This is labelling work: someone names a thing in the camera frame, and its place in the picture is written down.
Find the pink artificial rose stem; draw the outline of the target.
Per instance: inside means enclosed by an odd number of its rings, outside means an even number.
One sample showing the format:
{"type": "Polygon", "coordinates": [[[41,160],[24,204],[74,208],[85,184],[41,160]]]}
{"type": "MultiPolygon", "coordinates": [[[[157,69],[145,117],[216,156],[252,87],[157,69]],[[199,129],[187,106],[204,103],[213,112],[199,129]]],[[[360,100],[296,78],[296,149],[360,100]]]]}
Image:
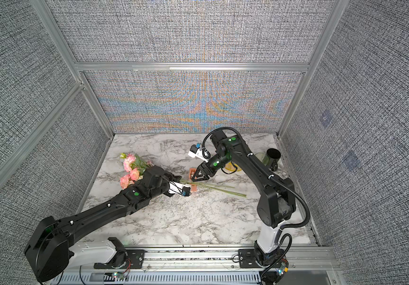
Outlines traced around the pink artificial rose stem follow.
{"type": "MultiPolygon", "coordinates": [[[[125,189],[128,186],[133,185],[135,182],[141,180],[144,172],[153,166],[152,162],[147,162],[141,159],[137,154],[121,153],[120,159],[123,162],[124,171],[126,172],[126,174],[120,178],[121,189],[125,189]]],[[[211,185],[202,182],[190,183],[184,179],[182,179],[179,183],[191,185],[191,192],[197,192],[198,188],[204,188],[206,190],[219,191],[237,197],[247,197],[246,194],[227,190],[219,185],[211,185]]]]}

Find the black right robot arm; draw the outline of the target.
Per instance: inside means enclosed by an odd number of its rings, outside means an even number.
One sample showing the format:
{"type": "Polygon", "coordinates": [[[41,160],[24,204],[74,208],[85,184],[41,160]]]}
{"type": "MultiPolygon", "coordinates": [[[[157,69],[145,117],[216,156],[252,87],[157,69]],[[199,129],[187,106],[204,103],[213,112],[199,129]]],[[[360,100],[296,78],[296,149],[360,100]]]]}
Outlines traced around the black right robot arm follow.
{"type": "Polygon", "coordinates": [[[297,209],[298,198],[292,180],[282,179],[265,166],[234,128],[215,129],[206,138],[211,139],[216,154],[211,155],[206,149],[206,141],[190,147],[189,156],[203,160],[191,180],[193,182],[209,180],[227,163],[232,163],[242,170],[260,194],[256,209],[264,225],[254,243],[255,259],[265,268],[276,263],[284,253],[279,249],[283,242],[281,239],[283,230],[301,228],[309,222],[307,219],[300,223],[290,221],[297,209]]]}

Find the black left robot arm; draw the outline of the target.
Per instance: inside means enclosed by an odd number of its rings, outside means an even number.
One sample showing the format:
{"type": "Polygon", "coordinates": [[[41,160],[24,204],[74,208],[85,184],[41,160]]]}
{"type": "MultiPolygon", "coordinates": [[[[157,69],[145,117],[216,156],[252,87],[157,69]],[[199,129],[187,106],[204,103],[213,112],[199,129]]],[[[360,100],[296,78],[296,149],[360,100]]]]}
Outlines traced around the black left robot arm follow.
{"type": "Polygon", "coordinates": [[[110,200],[87,211],[56,220],[42,219],[24,249],[38,282],[49,281],[61,274],[77,254],[69,249],[95,230],[149,205],[160,195],[172,197],[171,188],[178,190],[181,176],[159,166],[148,168],[143,178],[121,190],[110,200]]]}

